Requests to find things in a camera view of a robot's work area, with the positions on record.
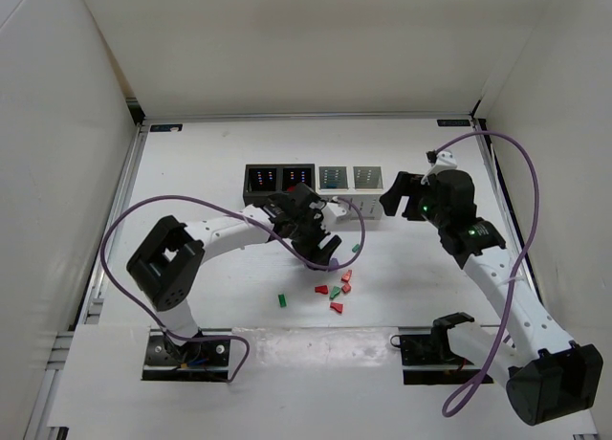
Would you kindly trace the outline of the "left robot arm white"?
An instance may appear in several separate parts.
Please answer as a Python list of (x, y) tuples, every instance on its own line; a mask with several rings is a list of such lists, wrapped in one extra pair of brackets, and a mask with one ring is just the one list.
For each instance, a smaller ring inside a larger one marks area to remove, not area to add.
[(345, 203), (325, 200), (302, 184), (246, 206), (235, 218), (181, 223), (168, 215), (144, 238), (126, 270), (148, 298), (169, 340), (181, 346), (199, 333), (187, 296), (203, 263), (278, 236), (289, 240), (310, 263), (327, 267), (341, 243), (331, 229), (348, 215)]

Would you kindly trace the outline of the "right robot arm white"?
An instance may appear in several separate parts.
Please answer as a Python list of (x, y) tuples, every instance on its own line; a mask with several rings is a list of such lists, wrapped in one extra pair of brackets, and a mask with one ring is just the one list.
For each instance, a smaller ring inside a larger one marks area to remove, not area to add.
[[(513, 273), (513, 260), (496, 227), (478, 217), (475, 187), (465, 171), (429, 177), (398, 173), (380, 199), (388, 216), (407, 200), (403, 218), (427, 221), (459, 268), (479, 287), (500, 317), (503, 336), (485, 331), (466, 313), (436, 319), (431, 339), (443, 360), (463, 357), (502, 385), (514, 412), (527, 425), (594, 405), (603, 368), (593, 344), (578, 344), (550, 316), (528, 282)], [(494, 343), (500, 346), (494, 349)]]

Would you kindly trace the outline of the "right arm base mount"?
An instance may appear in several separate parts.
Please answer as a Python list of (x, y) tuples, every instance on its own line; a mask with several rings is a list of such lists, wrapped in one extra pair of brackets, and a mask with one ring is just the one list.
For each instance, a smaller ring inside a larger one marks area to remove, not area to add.
[(436, 319), (428, 332), (392, 335), (389, 344), (399, 350), (404, 385), (462, 385), (479, 369), (469, 360), (451, 352), (447, 331), (456, 325), (474, 322), (466, 313)]

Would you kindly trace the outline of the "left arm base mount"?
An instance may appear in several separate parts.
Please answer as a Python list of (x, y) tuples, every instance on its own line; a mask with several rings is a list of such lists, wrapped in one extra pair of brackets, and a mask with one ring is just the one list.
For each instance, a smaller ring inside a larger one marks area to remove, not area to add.
[(161, 331), (149, 334), (142, 363), (147, 382), (222, 383), (229, 377), (230, 340), (177, 346)]

